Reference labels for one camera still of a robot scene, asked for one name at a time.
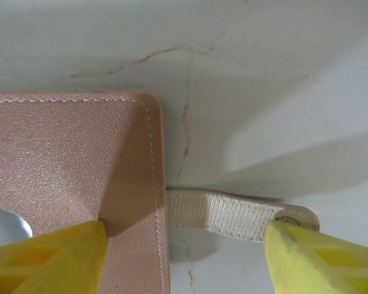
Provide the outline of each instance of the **cracked white surface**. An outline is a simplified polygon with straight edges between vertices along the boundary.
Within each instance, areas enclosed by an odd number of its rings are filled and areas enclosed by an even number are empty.
[[[0,91],[104,89],[161,99],[169,187],[307,206],[368,246],[368,1],[0,0]],[[172,293],[271,293],[260,245],[218,240]]]

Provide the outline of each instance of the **beige elastic band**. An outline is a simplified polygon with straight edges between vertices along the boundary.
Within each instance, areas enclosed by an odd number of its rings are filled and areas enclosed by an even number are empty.
[[[262,242],[269,221],[289,217],[302,227],[319,231],[309,209],[257,198],[196,189],[167,189],[168,227],[199,228],[223,236]]]

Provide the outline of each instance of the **white stitching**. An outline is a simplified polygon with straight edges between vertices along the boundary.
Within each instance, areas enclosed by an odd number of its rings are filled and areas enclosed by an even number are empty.
[[[161,252],[161,228],[160,228],[160,220],[158,217],[158,203],[157,203],[157,194],[156,194],[156,181],[155,181],[155,165],[154,165],[154,146],[153,146],[153,131],[151,128],[151,115],[150,110],[148,109],[147,104],[140,102],[135,99],[125,99],[125,98],[98,98],[98,99],[2,99],[0,103],[3,102],[78,102],[78,101],[129,101],[135,102],[143,105],[147,111],[148,118],[148,129],[149,129],[149,137],[150,137],[150,154],[151,154],[151,172],[153,174],[153,191],[154,191],[154,203],[155,203],[155,223],[156,223],[156,231],[157,231],[157,243],[158,243],[158,257],[159,257],[159,273],[161,276],[161,294],[164,294],[165,282],[163,278],[163,269],[162,269],[162,252]]]

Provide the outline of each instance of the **leather wallet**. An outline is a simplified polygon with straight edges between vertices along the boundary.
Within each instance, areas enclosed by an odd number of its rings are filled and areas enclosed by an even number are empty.
[[[0,206],[33,235],[103,219],[98,293],[168,294],[162,140],[149,94],[0,94]]]

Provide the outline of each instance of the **white surface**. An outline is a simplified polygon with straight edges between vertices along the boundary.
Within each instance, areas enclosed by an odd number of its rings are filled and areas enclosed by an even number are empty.
[[[168,186],[281,198],[368,246],[368,1],[0,0],[0,91],[123,88],[162,101]],[[181,238],[208,240],[171,236],[173,260]],[[172,293],[272,293],[259,244],[218,242]]]

